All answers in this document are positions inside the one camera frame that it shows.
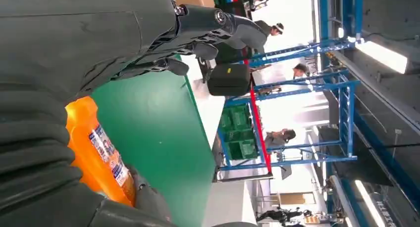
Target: green table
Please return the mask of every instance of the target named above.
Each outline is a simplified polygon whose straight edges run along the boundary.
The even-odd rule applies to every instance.
[[[175,224],[201,226],[215,164],[186,78],[148,73],[92,97],[124,162],[165,196]]]

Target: orange bottle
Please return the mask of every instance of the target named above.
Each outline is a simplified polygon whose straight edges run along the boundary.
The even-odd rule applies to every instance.
[[[68,104],[66,110],[68,147],[76,154],[72,165],[83,172],[80,181],[111,200],[133,206],[133,178],[99,124],[94,100],[80,98]]]

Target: red pole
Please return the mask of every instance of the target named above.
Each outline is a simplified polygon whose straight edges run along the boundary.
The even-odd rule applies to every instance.
[[[255,116],[255,122],[256,122],[255,125],[257,126],[258,139],[260,140],[261,149],[262,149],[262,152],[264,153],[264,159],[265,159],[265,164],[267,165],[267,170],[268,170],[268,172],[271,172],[271,158],[270,158],[270,155],[267,152],[267,148],[265,147],[265,142],[264,142],[264,139],[263,139],[263,132],[262,132],[263,129],[261,128],[261,122],[260,122],[260,114],[258,113],[254,88],[253,88],[252,84],[251,84],[250,93],[251,93],[251,109],[252,109],[252,111],[254,113],[254,116]]]

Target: cable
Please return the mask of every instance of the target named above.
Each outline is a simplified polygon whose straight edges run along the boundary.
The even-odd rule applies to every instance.
[[[387,40],[392,40],[392,41],[396,41],[396,42],[419,40],[420,39],[419,35],[414,35],[412,37],[406,37],[406,38],[398,38],[398,39],[397,38],[391,38],[391,37],[385,36],[385,35],[383,35],[382,33],[379,33],[379,32],[370,33],[370,34],[365,36],[365,39],[367,39],[368,37],[370,37],[372,35],[378,35],[378,36],[381,36],[381,37],[383,37]]]
[[[398,145],[385,145],[381,146],[381,148],[385,149],[394,149],[394,148],[408,148],[413,146],[420,146],[420,143],[413,143],[413,144],[398,144]]]

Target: green plastic bin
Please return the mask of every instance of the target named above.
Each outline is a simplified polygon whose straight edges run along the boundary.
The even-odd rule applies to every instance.
[[[233,126],[232,118],[230,117],[229,110],[223,110],[219,127],[223,133],[227,133],[235,129]]]
[[[254,138],[255,138],[255,135],[252,129],[241,130],[241,131],[230,131],[224,134],[225,142],[253,140]]]
[[[250,119],[251,114],[247,105],[228,107],[226,109],[230,113],[235,130],[250,129],[252,127]]]
[[[232,160],[253,159],[258,157],[257,148],[253,139],[230,142],[227,145]]]

